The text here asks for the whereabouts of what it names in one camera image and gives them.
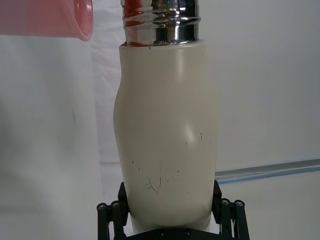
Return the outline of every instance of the bottle neck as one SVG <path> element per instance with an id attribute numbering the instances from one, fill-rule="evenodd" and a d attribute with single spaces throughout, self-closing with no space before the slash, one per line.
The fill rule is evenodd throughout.
<path id="1" fill-rule="evenodd" d="M 128 46 L 193 43 L 199 40 L 198 0 L 122 0 Z"/>

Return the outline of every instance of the pink cup rim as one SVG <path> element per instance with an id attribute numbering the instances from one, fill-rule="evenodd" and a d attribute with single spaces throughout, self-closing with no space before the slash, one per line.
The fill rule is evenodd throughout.
<path id="1" fill-rule="evenodd" d="M 60 0 L 70 28 L 80 40 L 87 42 L 92 36 L 94 27 L 93 1 L 73 0 L 73 2 L 79 3 L 80 7 L 74 9 L 74 14 L 71 6 L 66 4 L 66 0 Z"/>

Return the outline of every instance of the chrome bottle neck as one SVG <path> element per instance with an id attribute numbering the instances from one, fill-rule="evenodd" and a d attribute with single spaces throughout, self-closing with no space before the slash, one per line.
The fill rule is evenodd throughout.
<path id="1" fill-rule="evenodd" d="M 198 0 L 121 0 L 126 45 L 156 46 L 199 40 Z"/>

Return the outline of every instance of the scratch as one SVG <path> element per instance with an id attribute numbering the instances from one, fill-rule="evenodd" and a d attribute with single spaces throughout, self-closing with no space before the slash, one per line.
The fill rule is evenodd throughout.
<path id="1" fill-rule="evenodd" d="M 76 113 L 75 113 L 75 110 L 72 111 L 72 118 L 73 118 L 73 121 L 76 122 Z"/>
<path id="2" fill-rule="evenodd" d="M 157 192 L 157 190 L 155 190 L 154 187 L 151 185 L 151 180 L 150 180 L 150 178 L 149 178 L 149 184 L 150 184 L 149 189 L 152 188 L 153 191 L 155 191 L 157 194 L 159 194 L 159 192 Z"/>

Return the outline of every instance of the white bottle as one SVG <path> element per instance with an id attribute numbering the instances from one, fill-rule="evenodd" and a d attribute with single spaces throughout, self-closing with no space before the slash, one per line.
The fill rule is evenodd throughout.
<path id="1" fill-rule="evenodd" d="M 119 48 L 113 124 L 136 233 L 166 227 L 206 230 L 211 216 L 216 101 L 205 44 L 198 40 L 198 3 L 167 2 L 152 3 L 150 12 L 135 18 L 126 17 L 124 3 L 126 44 Z M 179 13 L 174 20 L 168 17 L 173 10 Z M 155 15 L 154 28 L 147 22 L 132 26 L 132 18 L 148 18 L 151 12 L 162 13 Z M 154 24 L 165 19 L 165 28 Z"/>

